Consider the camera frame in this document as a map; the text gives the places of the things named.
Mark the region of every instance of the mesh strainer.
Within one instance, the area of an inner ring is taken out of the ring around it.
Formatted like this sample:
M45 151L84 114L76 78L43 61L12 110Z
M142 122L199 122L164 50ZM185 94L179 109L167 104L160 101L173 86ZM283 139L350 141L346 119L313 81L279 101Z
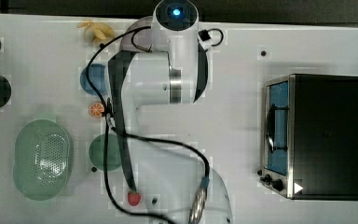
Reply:
M29 199L50 199L65 187L71 163L72 146L65 130L50 120L33 121L17 136L14 183Z

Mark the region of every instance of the screw hole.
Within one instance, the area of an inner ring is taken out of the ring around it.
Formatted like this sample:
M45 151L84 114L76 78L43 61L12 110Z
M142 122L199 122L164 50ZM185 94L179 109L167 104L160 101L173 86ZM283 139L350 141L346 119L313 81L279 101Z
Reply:
M152 204L156 204L156 203L157 203L157 201L158 201L158 199L157 199L157 198L153 198L153 200L152 200Z

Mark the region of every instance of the power cord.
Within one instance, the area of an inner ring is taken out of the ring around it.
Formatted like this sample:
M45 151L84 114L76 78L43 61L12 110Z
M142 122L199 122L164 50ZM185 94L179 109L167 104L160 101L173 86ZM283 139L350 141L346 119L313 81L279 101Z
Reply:
M132 45L133 45L134 47L136 47L137 49L142 50L142 51L144 51L144 52L150 52L151 49L152 49L152 46L151 46L151 45L150 45L150 48L147 49L147 48L144 48L144 47L142 47L142 46L139 46L139 45L135 44L134 38L135 38L135 36L136 36L139 32L141 32L141 31L135 31L135 32L132 34L132 37L131 37L131 43L132 43Z
M220 40L219 40L219 42L217 42L215 44L210 43L210 40L212 39L210 36L210 32L213 32L213 31L217 31L220 33ZM225 38L225 35L224 35L223 31L220 29L217 29L217 28L199 31L199 40L201 43L203 43L201 45L204 47L204 49L206 51L208 51L210 48L217 47L217 46L221 45L224 38Z
M112 129L113 132L117 133L115 127L112 127L111 129ZM165 144L177 145L179 147L185 147L188 150L190 150L190 151L194 152L195 154L197 154L202 159L202 161L205 164L205 175L204 176L209 177L210 165L209 165L208 160L206 159L206 157L204 155L202 155L202 153L200 153L198 150L196 150L192 146L189 146L189 145L187 145L185 143L176 142L176 141L173 141L173 140L142 137L142 136L138 136L138 135L134 135L134 134L130 134L130 133L123 133L121 136L137 139L137 140L140 140L140 141L143 141L143 142L165 143Z
M109 177L107 175L107 145L108 145L108 134L109 134L109 125L106 122L105 123L106 127L105 127L105 136L104 136L104 147L103 147L103 179L104 179L104 183L106 186L106 192L107 195L110 198L110 201L112 201L112 204L115 206L115 208L117 210L119 210L120 212L127 214L129 216L133 216L133 217L154 217L154 218L158 218L164 221L167 221L169 224L176 224L175 222L173 222L172 220L170 220L169 218L163 216L162 214L158 214L158 213L133 213L131 211L128 211L124 208L122 208L117 202L116 200L113 198L112 195L112 191L110 190L110 186L109 186Z

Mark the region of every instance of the oven knob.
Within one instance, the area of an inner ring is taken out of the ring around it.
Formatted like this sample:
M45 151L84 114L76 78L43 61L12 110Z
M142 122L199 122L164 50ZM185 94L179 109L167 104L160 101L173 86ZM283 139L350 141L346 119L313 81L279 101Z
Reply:
M270 175L265 175L264 177L260 177L260 180L266 183L266 185L270 185L272 178Z
M280 179L271 181L271 185L273 188L275 188L277 191L283 190L283 182Z

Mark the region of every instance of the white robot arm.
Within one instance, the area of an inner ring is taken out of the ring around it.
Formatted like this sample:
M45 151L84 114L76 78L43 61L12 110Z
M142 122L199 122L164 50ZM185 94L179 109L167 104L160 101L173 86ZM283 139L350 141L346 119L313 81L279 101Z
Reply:
M233 223L218 173L211 171L208 186L204 166L195 158L125 137L125 133L142 135L139 106L191 104L201 96L208 65L206 52L199 47L198 17L189 1L160 2L151 25L153 52L119 52L109 61L105 80L113 99L123 173L129 188L145 198L147 210L165 214L177 224Z

